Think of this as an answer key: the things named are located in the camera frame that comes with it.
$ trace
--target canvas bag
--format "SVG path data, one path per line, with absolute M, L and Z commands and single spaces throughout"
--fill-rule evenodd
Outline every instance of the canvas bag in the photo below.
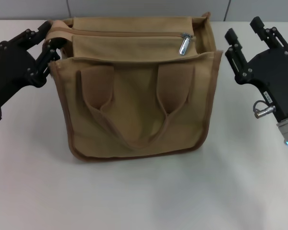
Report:
M 49 64 L 71 152 L 83 161 L 172 154 L 206 139 L 222 56 L 202 17 L 54 21 Z M 179 54 L 182 34 L 192 36 Z

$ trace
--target metal zipper pull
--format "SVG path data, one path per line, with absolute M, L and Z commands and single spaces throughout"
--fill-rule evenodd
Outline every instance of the metal zipper pull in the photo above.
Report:
M 187 49 L 189 47 L 189 43 L 190 43 L 190 40 L 191 40 L 192 36 L 190 34 L 183 33 L 181 35 L 181 37 L 183 38 L 183 42 L 181 44 L 181 47 L 180 47 L 180 50 L 179 50 L 179 54 L 183 56 L 187 52 Z

